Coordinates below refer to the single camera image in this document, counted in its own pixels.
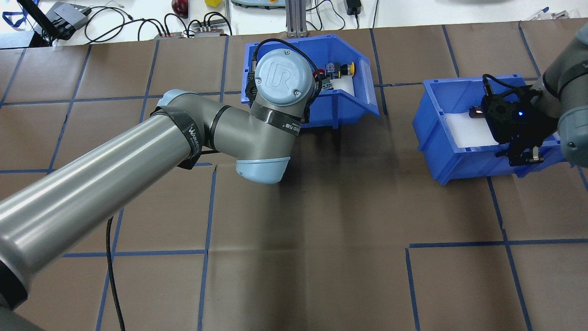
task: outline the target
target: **electrical component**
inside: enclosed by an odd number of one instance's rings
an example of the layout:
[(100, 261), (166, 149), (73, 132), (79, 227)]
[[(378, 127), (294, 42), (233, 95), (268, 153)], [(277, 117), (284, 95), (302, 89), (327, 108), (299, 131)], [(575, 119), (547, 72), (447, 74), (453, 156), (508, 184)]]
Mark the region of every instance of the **electrical component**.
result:
[(359, 15), (362, 12), (362, 1), (361, 0), (345, 0), (345, 10), (347, 15), (354, 16)]

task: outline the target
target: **robotic arm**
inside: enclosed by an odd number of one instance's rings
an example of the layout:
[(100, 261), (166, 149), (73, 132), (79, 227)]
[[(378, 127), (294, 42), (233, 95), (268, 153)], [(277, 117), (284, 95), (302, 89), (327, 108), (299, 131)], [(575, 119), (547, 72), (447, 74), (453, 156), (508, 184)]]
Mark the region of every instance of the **robotic arm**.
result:
[(168, 171), (191, 169), (203, 145), (236, 157), (249, 180), (280, 181), (316, 84), (307, 60), (289, 49), (263, 56), (255, 80), (249, 112), (169, 91), (148, 120), (2, 201), (0, 329), (27, 324), (10, 310), (38, 273)]
[[(488, 79), (509, 90), (495, 94)], [(541, 163), (539, 147), (558, 130), (564, 157), (588, 167), (588, 24), (532, 86), (511, 86), (491, 75), (482, 80), (481, 111), (472, 107), (470, 116), (484, 116), (493, 138), (509, 143), (497, 157), (506, 156), (513, 167)]]
[(535, 106), (547, 116), (559, 118), (563, 156), (588, 167), (588, 24), (578, 30), (532, 89), (542, 91)]

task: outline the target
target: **ur logo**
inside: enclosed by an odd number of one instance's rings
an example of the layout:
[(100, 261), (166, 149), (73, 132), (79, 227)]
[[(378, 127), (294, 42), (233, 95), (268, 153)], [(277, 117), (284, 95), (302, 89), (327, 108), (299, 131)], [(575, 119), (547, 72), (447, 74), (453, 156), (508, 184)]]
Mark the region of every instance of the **ur logo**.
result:
[(287, 92), (289, 90), (288, 81), (292, 77), (292, 71), (294, 70), (294, 68), (274, 62), (269, 67), (269, 75), (266, 84), (279, 91)]

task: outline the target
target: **cable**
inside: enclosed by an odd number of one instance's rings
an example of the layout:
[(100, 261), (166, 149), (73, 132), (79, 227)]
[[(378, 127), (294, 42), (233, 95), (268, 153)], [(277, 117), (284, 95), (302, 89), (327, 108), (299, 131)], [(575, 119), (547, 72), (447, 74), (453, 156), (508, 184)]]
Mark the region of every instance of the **cable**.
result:
[(317, 28), (315, 27), (315, 25), (314, 25), (314, 24), (312, 24), (312, 22), (310, 22), (310, 21), (306, 21), (306, 23), (307, 23), (307, 24), (310, 24), (310, 25), (312, 26), (312, 28), (313, 28), (313, 29), (315, 29), (315, 30), (317, 30), (317, 31), (318, 31), (318, 30), (320, 30), (320, 29), (317, 29)]
[(110, 0), (109, 2), (105, 3), (104, 5), (106, 6), (107, 4), (110, 4), (111, 2), (114, 2), (117, 6), (124, 8), (124, 5), (119, 4), (118, 2), (114, 1), (114, 0)]
[[(118, 25), (118, 26), (116, 26), (116, 27), (114, 27), (114, 28), (110, 29), (108, 32), (106, 32), (106, 33), (102, 34), (101, 36), (99, 36), (99, 37), (98, 37), (98, 38), (96, 38), (96, 39), (89, 39), (89, 38), (88, 38), (88, 40), (89, 40), (89, 41), (86, 43), (86, 45), (89, 45), (89, 44), (91, 44), (91, 43), (93, 43), (93, 42), (105, 42), (105, 41), (109, 41), (109, 40), (111, 40), (112, 38), (114, 38), (115, 36), (117, 36), (117, 35), (120, 33), (120, 31), (122, 30), (122, 29), (121, 29), (122, 27), (124, 27), (124, 26), (126, 26), (126, 25), (129, 25), (129, 24), (131, 24), (131, 23), (135, 23), (135, 22), (143, 22), (143, 21), (146, 21), (146, 20), (145, 20), (145, 19), (143, 19), (143, 18), (140, 18), (140, 19), (134, 19), (134, 20), (132, 20), (132, 21), (130, 21), (130, 22), (126, 22), (126, 23), (120, 24), (120, 25)], [(121, 29), (121, 30), (120, 30), (119, 32), (117, 32), (117, 33), (116, 33), (114, 36), (112, 36), (112, 37), (110, 37), (110, 38), (108, 38), (108, 39), (106, 39), (106, 40), (100, 40), (100, 41), (98, 41), (98, 39), (100, 39), (100, 38), (104, 37), (105, 35), (108, 35), (109, 33), (111, 33), (112, 31), (114, 31), (114, 30), (116, 30), (116, 29)]]
[(161, 34), (161, 30), (159, 29), (159, 27), (157, 26), (157, 24), (153, 23), (152, 21), (157, 21), (154, 18), (149, 18), (143, 21), (143, 23), (141, 23), (141, 25), (139, 26), (139, 30), (137, 31), (137, 41), (141, 41), (141, 28), (143, 27), (143, 24), (145, 23), (151, 23), (155, 26), (155, 28), (157, 29), (157, 33), (159, 34), (160, 37), (162, 37), (163, 35)]
[(377, 6), (380, 4), (380, 0), (376, 0), (376, 10), (373, 12), (373, 23), (372, 29), (376, 27), (376, 17), (377, 17)]
[(323, 29), (323, 19), (320, 17), (320, 11), (319, 11), (318, 7), (316, 7), (316, 16), (319, 18), (319, 22), (320, 22), (320, 29), (319, 30), (322, 30)]
[(343, 26), (340, 27), (337, 30), (343, 30), (343, 29), (345, 29), (345, 19), (341, 15), (339, 15), (339, 13), (337, 12), (337, 10), (335, 10), (335, 5), (333, 4), (333, 2), (331, 0), (323, 0), (323, 1), (319, 2), (318, 5), (316, 5), (316, 6), (312, 7), (312, 8), (309, 8), (306, 11), (311, 11), (311, 10), (317, 9), (320, 5), (324, 4), (325, 2), (328, 2), (328, 3), (331, 4), (331, 7), (333, 8), (333, 12), (335, 13), (335, 15), (337, 15), (341, 19), (341, 21), (343, 21)]
[(180, 22), (181, 22), (181, 23), (182, 23), (182, 25), (184, 26), (184, 31), (187, 31), (187, 30), (188, 30), (188, 27), (186, 26), (186, 24), (184, 23), (184, 21), (182, 20), (182, 18), (181, 18), (181, 17), (177, 16), (176, 14), (167, 13), (167, 14), (165, 14), (165, 16), (163, 17), (163, 25), (165, 26), (165, 32), (166, 32), (168, 35), (170, 35), (170, 34), (169, 34), (168, 23), (167, 23), (167, 20), (168, 20), (168, 17), (169, 17), (169, 16), (174, 16), (174, 17), (176, 17), (178, 20), (180, 20)]
[[(304, 57), (304, 59), (306, 59), (308, 61), (308, 63), (310, 63), (310, 65), (312, 66), (312, 69), (314, 70), (314, 72), (319, 72), (319, 69), (316, 67), (315, 63), (308, 57), (308, 55), (306, 55), (303, 51), (299, 50), (296, 46), (290, 44), (287, 41), (281, 40), (281, 39), (277, 39), (277, 38), (269, 38), (266, 39), (262, 42), (260, 42), (257, 47), (255, 47), (255, 50), (253, 51), (253, 56), (251, 57), (251, 63), (249, 68), (253, 68), (253, 62), (255, 61), (255, 64), (257, 64), (257, 55), (259, 52), (259, 48), (263, 45), (266, 44), (268, 42), (271, 41), (277, 41), (277, 42), (281, 42), (282, 44), (290, 47), (291, 49), (293, 49), (295, 52), (297, 52), (298, 54), (300, 54), (302, 57)], [(316, 98), (319, 96), (320, 91), (322, 89), (323, 86), (323, 79), (320, 77), (320, 75), (317, 75), (317, 77), (319, 78), (318, 81), (318, 87), (315, 89), (315, 93), (306, 101), (306, 105), (304, 106), (305, 110), (308, 108), (310, 109), (310, 105), (312, 105), (313, 102), (315, 102)]]
[(112, 10), (112, 11), (115, 11), (116, 13), (118, 13), (118, 14), (121, 16), (121, 18), (122, 18), (122, 23), (123, 23), (123, 24), (124, 24), (124, 23), (126, 23), (125, 15), (126, 15), (126, 17), (128, 17), (128, 18), (129, 18), (131, 21), (133, 21), (133, 17), (132, 17), (132, 16), (130, 16), (130, 15), (129, 15), (129, 13), (127, 13), (126, 11), (124, 11), (124, 10), (122, 10), (122, 9), (120, 9), (120, 8), (116, 8), (116, 7), (107, 7), (107, 6), (95, 6), (95, 7), (92, 7), (92, 8), (93, 8), (93, 9), (94, 9), (94, 8), (101, 8), (101, 9), (100, 9), (100, 10), (98, 10), (97, 12), (95, 12), (95, 13), (94, 13), (94, 14), (93, 14), (93, 15), (92, 15), (90, 18), (88, 18), (88, 23), (86, 23), (86, 25), (85, 25), (85, 26), (84, 26), (84, 28), (83, 28), (83, 34), (86, 36), (86, 39), (87, 39), (88, 41), (90, 41), (90, 42), (106, 42), (106, 41), (109, 41), (109, 40), (112, 40), (112, 39), (114, 39), (116, 36), (118, 36), (118, 35), (119, 35), (119, 34), (122, 32), (122, 26), (119, 26), (119, 27), (117, 27), (117, 28), (119, 28), (119, 31), (117, 31), (117, 32), (116, 32), (114, 35), (110, 36), (108, 39), (105, 39), (105, 40), (99, 40), (100, 38), (104, 37), (105, 35), (102, 35), (102, 36), (100, 36), (100, 37), (98, 37), (98, 38), (95, 38), (95, 39), (91, 39), (91, 38), (88, 36), (88, 27), (90, 26), (90, 22), (92, 22), (92, 20), (94, 19), (94, 17), (96, 17), (98, 14), (100, 14), (100, 13), (101, 13), (101, 12), (103, 12), (103, 11), (106, 11), (106, 10), (109, 10), (109, 9), (110, 9), (110, 10)]
[(497, 82), (498, 84), (500, 84), (504, 87), (508, 87), (508, 88), (519, 88), (520, 87), (520, 86), (514, 86), (514, 85), (507, 84), (507, 83), (505, 83), (505, 82), (499, 80), (498, 78), (496, 78), (492, 75), (489, 75), (489, 74), (482, 75), (482, 80), (484, 81), (484, 84), (488, 84), (488, 78), (490, 78), (491, 80)]
[(106, 262), (108, 263), (108, 278), (111, 284), (112, 298), (114, 300), (114, 306), (116, 308), (116, 316), (118, 317), (118, 323), (121, 327), (121, 331), (125, 331), (125, 321), (122, 319), (121, 304), (118, 302), (118, 294), (116, 294), (116, 284), (114, 282), (114, 270), (112, 270), (112, 252), (110, 247), (110, 232), (112, 228), (112, 220), (114, 216), (108, 219), (106, 224)]
[(233, 35), (233, 29), (231, 29), (231, 27), (230, 27), (229, 20), (223, 14), (221, 14), (219, 12), (212, 12), (212, 14), (208, 17), (208, 22), (207, 22), (208, 24), (207, 25), (208, 26), (211, 25), (211, 18), (213, 18), (215, 16), (219, 16), (219, 17), (221, 17), (222, 19), (225, 20), (227, 27), (229, 27), (229, 33), (230, 33), (230, 35)]

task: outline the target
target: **black cable on table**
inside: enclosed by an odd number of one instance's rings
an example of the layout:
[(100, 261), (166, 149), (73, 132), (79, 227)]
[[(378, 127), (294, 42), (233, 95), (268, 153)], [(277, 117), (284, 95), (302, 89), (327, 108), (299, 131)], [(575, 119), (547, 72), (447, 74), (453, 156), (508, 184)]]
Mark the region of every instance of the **black cable on table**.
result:
[(117, 31), (113, 36), (110, 36), (108, 39), (105, 39), (105, 40), (99, 40), (100, 38), (104, 37), (105, 35), (102, 35), (102, 36), (100, 36), (98, 38), (95, 38), (95, 39), (91, 39), (88, 36), (88, 27), (90, 26), (90, 23), (92, 22), (92, 20), (94, 19), (94, 17), (96, 17), (98, 14), (100, 14), (103, 11), (112, 10), (112, 11), (115, 11), (116, 13), (118, 13), (121, 16), (121, 18), (122, 18), (122, 24), (126, 23), (125, 15), (131, 21), (133, 21), (133, 17), (132, 16), (130, 16), (126, 11), (124, 11), (124, 10), (122, 10), (120, 8), (117, 8), (117, 7), (95, 6), (93, 8), (101, 8), (101, 9), (98, 10), (97, 12), (95, 12), (91, 17), (88, 18), (88, 23), (86, 23), (86, 25), (83, 28), (83, 34), (86, 36), (86, 39), (89, 40), (90, 42), (106, 42), (106, 41), (109, 41), (109, 40), (112, 40), (112, 39), (116, 38), (116, 36), (118, 36), (122, 32), (122, 26), (119, 26), (119, 27), (117, 27), (117, 28), (119, 28), (119, 31)]
[(337, 30), (343, 30), (343, 29), (345, 29), (345, 19), (341, 15), (339, 15), (339, 13), (337, 12), (337, 10), (335, 10), (335, 5), (333, 4), (333, 2), (331, 0), (323, 0), (323, 1), (319, 2), (318, 5), (316, 5), (316, 6), (312, 7), (312, 8), (309, 8), (306, 11), (311, 11), (311, 10), (317, 9), (320, 5), (324, 4), (325, 2), (328, 2), (328, 3), (331, 4), (331, 7), (333, 8), (333, 12), (335, 13), (335, 15), (337, 15), (341, 19), (341, 21), (343, 21), (343, 26), (340, 27)]
[(207, 13), (207, 14), (211, 14), (210, 16), (208, 16), (208, 21), (207, 21), (207, 25), (208, 26), (211, 25), (211, 18), (213, 18), (215, 16), (218, 16), (218, 17), (220, 17), (220, 18), (222, 18), (222, 19), (225, 20), (226, 26), (229, 27), (229, 33), (230, 33), (230, 35), (233, 35), (233, 29), (230, 27), (229, 20), (223, 14), (221, 14), (219, 12), (212, 12), (212, 13)]
[(108, 219), (106, 224), (106, 262), (108, 264), (108, 279), (110, 280), (112, 298), (114, 300), (114, 306), (116, 309), (116, 316), (118, 317), (118, 323), (121, 327), (121, 331), (125, 331), (125, 321), (122, 319), (121, 304), (118, 302), (118, 294), (116, 293), (116, 284), (114, 282), (114, 270), (112, 269), (112, 252), (110, 244), (110, 233), (112, 228), (112, 220), (114, 216)]
[(380, 4), (380, 0), (376, 0), (376, 10), (373, 12), (373, 23), (372, 29), (376, 27), (376, 17), (377, 17), (377, 6)]
[(157, 33), (159, 34), (160, 37), (162, 37), (163, 35), (161, 34), (161, 30), (159, 29), (159, 27), (157, 26), (157, 24), (155, 24), (154, 22), (152, 22), (154, 19), (150, 18), (150, 19), (146, 19), (143, 21), (143, 23), (141, 23), (141, 25), (139, 26), (139, 30), (137, 31), (137, 41), (141, 41), (141, 28), (143, 27), (143, 25), (145, 23), (152, 23), (155, 28), (157, 29)]
[(168, 23), (167, 23), (167, 20), (168, 20), (168, 17), (170, 17), (170, 16), (174, 16), (174, 17), (176, 17), (178, 20), (180, 20), (180, 22), (181, 22), (181, 23), (182, 23), (182, 25), (184, 26), (184, 31), (187, 31), (187, 30), (188, 30), (188, 27), (187, 27), (187, 26), (186, 26), (186, 24), (183, 22), (183, 20), (182, 20), (182, 18), (181, 18), (181, 17), (177, 16), (176, 14), (167, 13), (167, 14), (165, 14), (165, 16), (163, 17), (163, 25), (165, 26), (165, 32), (166, 32), (168, 35), (170, 35), (170, 34), (169, 34), (169, 28), (168, 28)]
[[(123, 24), (117, 25), (116, 27), (114, 27), (114, 28), (110, 29), (108, 32), (106, 32), (106, 33), (102, 34), (101, 36), (99, 36), (99, 37), (97, 37), (97, 38), (95, 38), (95, 39), (89, 39), (89, 38), (88, 38), (88, 40), (89, 40), (89, 41), (86, 43), (86, 45), (89, 45), (89, 44), (91, 44), (91, 43), (93, 43), (93, 42), (105, 42), (105, 41), (109, 41), (110, 39), (114, 38), (115, 36), (117, 36), (117, 35), (120, 33), (120, 31), (122, 30), (122, 29), (121, 29), (122, 27), (124, 27), (124, 26), (127, 26), (127, 25), (129, 25), (129, 24), (131, 24), (131, 23), (136, 23), (136, 22), (144, 22), (144, 21), (147, 21), (147, 20), (145, 20), (145, 19), (143, 19), (143, 18), (140, 18), (140, 19), (134, 19), (134, 20), (132, 20), (132, 21), (130, 21), (130, 22), (126, 22), (126, 23), (123, 23)], [(108, 39), (105, 39), (105, 40), (100, 40), (100, 41), (98, 41), (98, 39), (100, 39), (100, 38), (104, 37), (105, 35), (108, 35), (109, 33), (111, 33), (112, 31), (114, 31), (114, 30), (116, 30), (116, 29), (121, 29), (121, 30), (120, 30), (119, 32), (117, 32), (117, 33), (116, 33), (114, 36), (112, 36), (112, 37), (110, 37), (110, 38), (108, 38)]]

